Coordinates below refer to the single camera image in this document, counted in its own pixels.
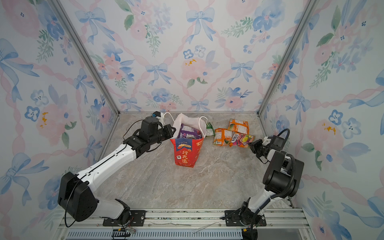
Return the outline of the red paper bag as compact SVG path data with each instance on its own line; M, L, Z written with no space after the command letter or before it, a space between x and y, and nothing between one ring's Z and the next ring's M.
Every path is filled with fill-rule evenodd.
M206 124L208 118L201 116L199 118L187 117L184 114L178 114L173 117L170 113L164 113L161 116L162 124L170 124L176 129L174 136L170 139L174 147L175 164L181 167L193 168L198 160L200 151L206 137ZM200 139L179 138L178 135L183 126L198 130L202 137Z

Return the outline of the purple berries candy pack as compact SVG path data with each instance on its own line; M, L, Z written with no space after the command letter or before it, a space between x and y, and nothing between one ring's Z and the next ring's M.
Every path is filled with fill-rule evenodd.
M199 140L203 138L203 135L200 130L181 124L177 138Z

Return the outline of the pink fruit candy pack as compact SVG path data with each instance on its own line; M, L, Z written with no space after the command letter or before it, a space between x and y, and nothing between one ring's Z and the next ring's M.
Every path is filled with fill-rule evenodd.
M230 147L237 146L240 148L249 148L249 144L254 141L255 137L252 135L235 133L229 144Z

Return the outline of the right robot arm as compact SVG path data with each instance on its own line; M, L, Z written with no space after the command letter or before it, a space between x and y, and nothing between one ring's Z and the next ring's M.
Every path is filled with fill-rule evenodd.
M263 177L263 191L249 198L240 208L242 225L252 227L270 204L297 193L304 163L283 151L287 141L288 136L272 136L249 144L256 157L266 159L269 165Z

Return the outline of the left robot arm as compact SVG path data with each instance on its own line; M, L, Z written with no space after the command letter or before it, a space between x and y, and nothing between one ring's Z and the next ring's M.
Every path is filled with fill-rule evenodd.
M144 153L152 151L152 145L171 139L176 133L172 125L160 122L159 113L141 120L141 128L111 154L87 169L73 174L64 174L61 178L58 204L64 209L64 216L71 216L75 222L89 217L107 218L126 226L132 220L130 207L119 199L105 200L95 192L109 177L126 164L136 160Z

